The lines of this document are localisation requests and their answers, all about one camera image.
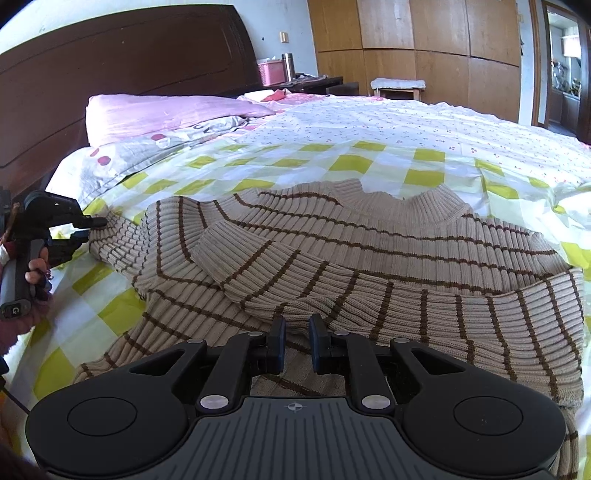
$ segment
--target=crosshair logo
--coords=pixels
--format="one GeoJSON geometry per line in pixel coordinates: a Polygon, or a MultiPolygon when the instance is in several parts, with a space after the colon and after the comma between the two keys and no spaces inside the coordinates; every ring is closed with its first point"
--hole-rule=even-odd
{"type": "Polygon", "coordinates": [[[305,408],[305,406],[298,402],[292,402],[287,406],[287,408],[289,408],[291,411],[300,411],[302,408],[305,408]]]}

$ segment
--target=doorway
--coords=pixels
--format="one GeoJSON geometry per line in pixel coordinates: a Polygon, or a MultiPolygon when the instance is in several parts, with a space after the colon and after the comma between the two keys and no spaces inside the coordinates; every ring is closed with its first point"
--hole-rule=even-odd
{"type": "Polygon", "coordinates": [[[589,28],[562,7],[546,1],[542,6],[547,46],[547,57],[541,59],[547,66],[543,126],[590,143],[589,28]]]}

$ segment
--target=pillowcase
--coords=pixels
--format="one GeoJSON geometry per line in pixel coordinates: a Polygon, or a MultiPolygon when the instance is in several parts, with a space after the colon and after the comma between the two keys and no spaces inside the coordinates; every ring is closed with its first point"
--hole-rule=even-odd
{"type": "Polygon", "coordinates": [[[96,95],[90,97],[86,107],[86,133],[89,145],[96,148],[214,118],[267,115],[275,115],[275,112],[247,100],[224,97],[96,95]]]}
{"type": "Polygon", "coordinates": [[[132,173],[139,172],[183,149],[192,148],[237,129],[246,120],[229,116],[190,128],[84,147],[61,161],[46,190],[74,198],[82,209],[132,173]]]}

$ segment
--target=dark brown headboard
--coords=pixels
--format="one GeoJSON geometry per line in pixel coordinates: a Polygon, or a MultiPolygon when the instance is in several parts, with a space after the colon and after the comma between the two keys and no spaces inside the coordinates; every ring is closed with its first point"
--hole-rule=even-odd
{"type": "Polygon", "coordinates": [[[87,145],[92,95],[233,96],[260,87],[231,5],[132,10],[33,38],[0,55],[0,186],[15,196],[87,145]]]}

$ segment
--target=pink pillow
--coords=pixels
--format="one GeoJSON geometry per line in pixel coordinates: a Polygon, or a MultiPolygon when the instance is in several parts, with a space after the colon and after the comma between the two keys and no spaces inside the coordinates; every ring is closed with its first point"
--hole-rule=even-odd
{"type": "Polygon", "coordinates": [[[189,127],[224,116],[275,115],[247,100],[213,96],[96,95],[86,107],[86,133],[91,147],[162,130],[189,127]]]}

